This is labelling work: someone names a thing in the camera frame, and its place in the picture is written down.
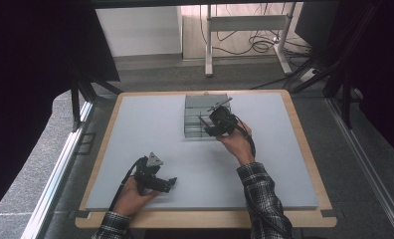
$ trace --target wooden border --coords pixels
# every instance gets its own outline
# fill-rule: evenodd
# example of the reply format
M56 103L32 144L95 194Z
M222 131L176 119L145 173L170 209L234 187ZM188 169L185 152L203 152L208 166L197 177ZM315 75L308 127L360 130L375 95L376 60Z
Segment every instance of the wooden border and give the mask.
M81 211L86 211L86 202L92 191L93 185L99 173L100 165L106 151L110 134L116 120L119 106L124 97L131 96L166 96L166 95L213 95L213 94L268 94L280 93L288 114L290 116L296 140L301 149L308 173L318 200L318 207L307 210L286 210L285 215L290 219L294 227L334 227L335 217L323 217L321 210L331 210L331 204L312 157L311 150L303 133L302 126L296 114L291 96L284 90L260 90L260 91L199 91L199 92L146 92L146 93L123 93L118 96L112 116L108 123L103 142L98 152L98 158L92 171L91 178L86 188L85 195L80 206ZM76 218L76 225L80 228L99 228L105 212L90 212L88 218ZM139 212L130 224L130 228L250 228L250 217L247 210L235 211L143 211Z

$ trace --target wrist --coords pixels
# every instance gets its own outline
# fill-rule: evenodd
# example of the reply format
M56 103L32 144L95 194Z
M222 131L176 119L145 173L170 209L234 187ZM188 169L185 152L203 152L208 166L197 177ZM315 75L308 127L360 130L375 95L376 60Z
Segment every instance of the wrist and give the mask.
M237 159L238 159L238 162L240 163L241 166L244 166L244 165L247 165L247 164L250 164L250 163L256 161L252 155L247 155L244 157L237 157Z

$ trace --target person's right hand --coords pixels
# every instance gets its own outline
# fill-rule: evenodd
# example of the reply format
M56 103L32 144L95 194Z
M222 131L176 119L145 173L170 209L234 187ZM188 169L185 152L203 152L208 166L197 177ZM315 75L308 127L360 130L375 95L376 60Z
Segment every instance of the person's right hand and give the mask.
M251 129L242 121L238 123L239 126L246 129L249 135L251 135ZM235 129L228 136L216 136L218 141L222 142L226 149L231 152L237 159L240 165L246 165L251 162L255 162L255 159L251 153L251 147L244 135L237 129Z

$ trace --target metal frame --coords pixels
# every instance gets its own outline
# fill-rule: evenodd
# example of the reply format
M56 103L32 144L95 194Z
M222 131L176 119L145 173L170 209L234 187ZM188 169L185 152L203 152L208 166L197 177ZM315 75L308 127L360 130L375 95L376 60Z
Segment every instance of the metal frame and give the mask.
M81 121L86 121L88 119L93 106L94 105L92 103L85 103L83 105L81 111ZM60 183L63 179L67 166L73 157L74 149L76 148L76 145L78 144L84 129L85 124L81 123L81 126L76 131L70 132L66 144L64 145L60 157L58 158L58 161L54 167L54 170L52 171L52 174L21 238L34 239L38 236L54 196L57 193L58 187L60 186Z
M394 200L390 193L387 191L386 186L380 179L380 176L377 174L374 169L373 164L370 162L367 154L359 143L354 132L349 129L345 122L340 117L340 108L336 100L326 99L327 104L330 106L330 109L333 112L333 115L338 122L338 125L343 132L343 136L348 142L352 152L355 155L362 171L364 172L365 177L370 183L371 188L373 189L377 199L379 200L381 206L383 207L385 213L389 217L389 221L394 227Z
M285 58L284 44L295 8L296 2L293 2L291 10L287 15L212 17L211 5L207 5L206 77L213 76L212 32L257 30L282 30L281 38L274 45L274 49L285 75L290 75L293 71Z

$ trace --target checkered shirt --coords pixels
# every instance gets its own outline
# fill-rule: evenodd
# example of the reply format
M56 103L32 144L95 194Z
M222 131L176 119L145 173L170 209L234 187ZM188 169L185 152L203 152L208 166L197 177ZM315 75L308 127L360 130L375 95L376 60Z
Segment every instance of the checkered shirt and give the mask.
M253 162L239 167L237 172L244 185L247 208L252 222L251 238L285 238L279 233L279 230L292 237L293 226L284 215L281 201L275 195L275 183L269 177L263 165L259 162ZM249 200L259 213L250 207ZM268 219L272 225L262 219L262 216Z
M127 228L131 217L122 216L114 212L107 212L98 232L92 239L123 239L128 238Z

